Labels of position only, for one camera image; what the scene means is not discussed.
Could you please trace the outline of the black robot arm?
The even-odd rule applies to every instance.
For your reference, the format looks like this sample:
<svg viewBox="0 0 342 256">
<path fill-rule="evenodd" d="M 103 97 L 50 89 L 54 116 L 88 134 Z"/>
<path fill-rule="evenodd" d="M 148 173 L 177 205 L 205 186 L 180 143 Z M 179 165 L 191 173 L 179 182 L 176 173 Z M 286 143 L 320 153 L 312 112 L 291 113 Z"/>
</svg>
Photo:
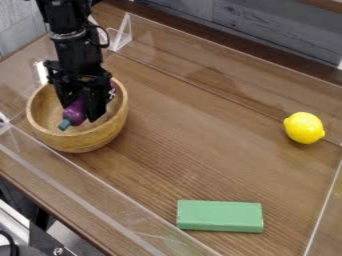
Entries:
<svg viewBox="0 0 342 256">
<path fill-rule="evenodd" d="M 53 85 L 62 108 L 78 97 L 84 100 L 85 118 L 95 122 L 107 112 L 112 74 L 101 67 L 101 49 L 97 30 L 88 17 L 88 0 L 34 0 L 49 26 L 57 59 L 45 60 L 48 82 Z"/>
</svg>

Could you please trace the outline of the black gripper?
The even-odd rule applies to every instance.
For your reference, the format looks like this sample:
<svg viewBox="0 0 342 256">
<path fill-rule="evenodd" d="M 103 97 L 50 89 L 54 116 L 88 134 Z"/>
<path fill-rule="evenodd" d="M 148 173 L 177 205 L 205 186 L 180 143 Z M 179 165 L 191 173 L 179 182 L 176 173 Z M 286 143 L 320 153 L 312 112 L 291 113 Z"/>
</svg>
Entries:
<svg viewBox="0 0 342 256">
<path fill-rule="evenodd" d="M 49 37 L 56 60 L 46 60 L 48 81 L 52 83 L 62 108 L 81 96 L 85 116 L 95 122 L 104 114 L 109 92 L 109 72 L 101 67 L 105 44 L 97 33 L 56 34 Z"/>
</svg>

